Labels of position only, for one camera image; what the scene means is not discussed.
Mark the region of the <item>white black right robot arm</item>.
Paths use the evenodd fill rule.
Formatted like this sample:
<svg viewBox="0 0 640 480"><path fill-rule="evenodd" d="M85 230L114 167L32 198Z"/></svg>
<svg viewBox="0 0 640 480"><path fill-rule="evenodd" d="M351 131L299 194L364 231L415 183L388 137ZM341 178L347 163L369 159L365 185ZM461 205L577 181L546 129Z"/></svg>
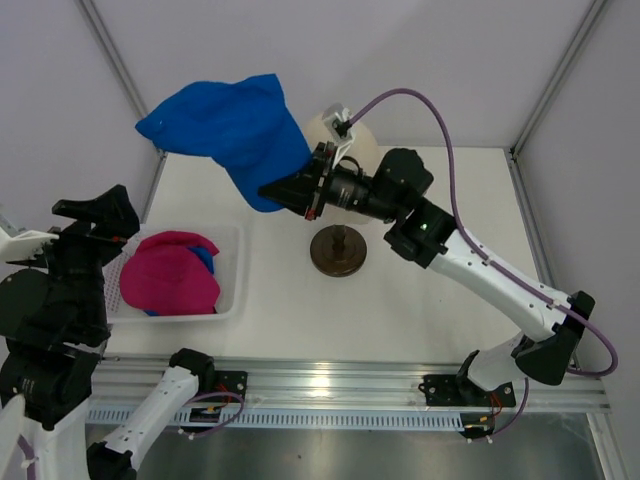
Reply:
<svg viewBox="0 0 640 480"><path fill-rule="evenodd" d="M344 167L333 144L321 143L301 170L258 193L307 220L331 205L390 224L384 239L392 251L466 287L520 328L513 339L465 359L455 381L464 402L477 404L500 385L519 379L560 385L594 299L522 279L500 265L453 215L426 198L433 180L411 149L388 151L375 174L367 176L359 167Z"/></svg>

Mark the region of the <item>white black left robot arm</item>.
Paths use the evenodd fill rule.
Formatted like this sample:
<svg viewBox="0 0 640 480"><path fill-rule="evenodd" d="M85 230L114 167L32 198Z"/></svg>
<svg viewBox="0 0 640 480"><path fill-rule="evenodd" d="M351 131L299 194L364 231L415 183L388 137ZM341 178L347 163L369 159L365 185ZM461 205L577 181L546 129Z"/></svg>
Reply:
<svg viewBox="0 0 640 480"><path fill-rule="evenodd" d="M190 400L216 388L213 359L182 349L128 420L86 441L92 376L111 335L103 270L140 228L127 189L116 185L52 209L69 223L46 232L1 225L1 259L16 271L1 283L1 402L22 409L32 479L133 479L158 436Z"/></svg>

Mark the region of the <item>cream mannequin head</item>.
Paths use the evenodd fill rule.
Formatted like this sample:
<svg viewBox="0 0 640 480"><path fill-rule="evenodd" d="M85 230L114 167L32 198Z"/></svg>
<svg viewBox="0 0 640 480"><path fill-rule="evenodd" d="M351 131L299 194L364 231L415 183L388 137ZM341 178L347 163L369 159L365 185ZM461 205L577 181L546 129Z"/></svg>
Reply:
<svg viewBox="0 0 640 480"><path fill-rule="evenodd" d="M347 151L347 156L355 159L366 175L372 176L381 161L379 145L366 125L357 123L351 131L355 135L355 140ZM318 143L326 143L331 140L330 131L322 122L321 113L309 120L302 128L302 132L311 150L314 150ZM321 219L328 224L358 226L366 225L372 221L371 218L362 214L342 210L332 205L325 206Z"/></svg>

